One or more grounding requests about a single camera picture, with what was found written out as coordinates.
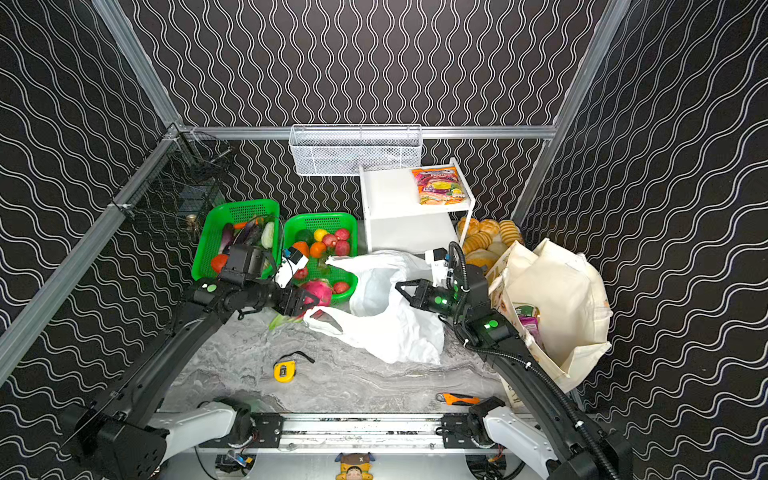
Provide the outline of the white plastic grocery bag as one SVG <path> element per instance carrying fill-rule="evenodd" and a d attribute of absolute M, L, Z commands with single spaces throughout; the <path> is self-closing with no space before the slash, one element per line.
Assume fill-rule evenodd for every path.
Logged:
<path fill-rule="evenodd" d="M 358 279 L 346 310 L 315 307 L 304 315 L 313 331 L 364 349 L 385 363 L 438 365 L 444 326 L 434 313 L 415 309 L 395 289 L 401 281 L 432 280 L 431 267 L 406 252 L 384 250 L 357 257 L 332 257 L 329 263 Z"/>

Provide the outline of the green drink can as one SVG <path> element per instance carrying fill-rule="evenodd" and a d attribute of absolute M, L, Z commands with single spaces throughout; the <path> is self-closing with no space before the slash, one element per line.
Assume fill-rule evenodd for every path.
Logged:
<path fill-rule="evenodd" d="M 515 313 L 519 318 L 535 318 L 540 317 L 540 311 L 537 307 L 529 304 L 520 304 L 515 306 Z"/>

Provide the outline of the pink dragon fruit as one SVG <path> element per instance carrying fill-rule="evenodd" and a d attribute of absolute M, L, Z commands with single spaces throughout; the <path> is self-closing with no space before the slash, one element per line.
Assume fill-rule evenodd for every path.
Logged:
<path fill-rule="evenodd" d="M 332 303 L 333 287 L 325 279 L 310 280 L 301 286 L 304 294 L 304 305 L 330 306 Z"/>

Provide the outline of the cream canvas tote bag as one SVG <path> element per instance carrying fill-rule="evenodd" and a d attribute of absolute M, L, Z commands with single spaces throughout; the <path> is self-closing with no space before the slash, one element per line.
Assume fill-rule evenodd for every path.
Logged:
<path fill-rule="evenodd" d="M 579 386 L 611 348 L 613 312 L 603 279 L 586 257 L 549 239 L 535 249 L 514 243 L 489 270 L 491 305 L 521 334 L 524 351 L 566 393 Z M 515 306 L 540 311 L 540 349 L 523 328 Z"/>

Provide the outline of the red apple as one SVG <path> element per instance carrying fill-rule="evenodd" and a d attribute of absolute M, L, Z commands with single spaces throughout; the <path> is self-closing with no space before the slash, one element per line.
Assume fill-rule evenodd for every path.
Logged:
<path fill-rule="evenodd" d="M 351 253 L 351 245 L 346 240 L 338 240 L 334 247 L 334 254 L 336 256 L 349 256 Z"/>

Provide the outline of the purple snack pouch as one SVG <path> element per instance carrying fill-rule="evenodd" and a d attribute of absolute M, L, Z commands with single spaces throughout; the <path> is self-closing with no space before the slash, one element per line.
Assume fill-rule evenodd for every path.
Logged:
<path fill-rule="evenodd" d="M 543 339 L 541 337 L 541 332 L 539 328 L 539 318 L 523 316 L 523 317 L 520 317 L 519 320 L 523 328 L 533 338 L 535 344 L 540 349 L 544 349 Z"/>

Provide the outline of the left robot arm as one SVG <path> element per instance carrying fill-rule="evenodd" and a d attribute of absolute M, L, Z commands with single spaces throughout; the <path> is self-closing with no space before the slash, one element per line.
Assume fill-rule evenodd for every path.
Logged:
<path fill-rule="evenodd" d="M 293 284 L 308 258 L 295 248 L 268 262 L 263 277 L 255 248 L 234 245 L 215 278 L 187 291 L 171 324 L 124 373 L 84 406 L 59 416 L 61 451 L 80 467 L 108 479 L 149 479 L 171 457 L 211 439 L 249 441 L 249 407 L 211 401 L 182 413 L 158 412 L 167 390 L 199 348 L 235 314 L 270 306 L 297 317 L 319 304 L 318 296 Z"/>

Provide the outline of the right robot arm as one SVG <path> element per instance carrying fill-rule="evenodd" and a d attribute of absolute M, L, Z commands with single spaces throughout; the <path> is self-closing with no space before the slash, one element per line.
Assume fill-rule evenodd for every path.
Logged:
<path fill-rule="evenodd" d="M 534 417 L 537 424 L 530 426 L 507 407 L 482 414 L 491 443 L 509 449 L 542 479 L 632 478 L 629 442 L 603 430 L 555 384 L 521 333 L 493 308 L 479 268 L 453 269 L 445 287 L 417 279 L 398 282 L 395 289 L 411 307 L 444 320 L 462 346 L 498 373 Z"/>

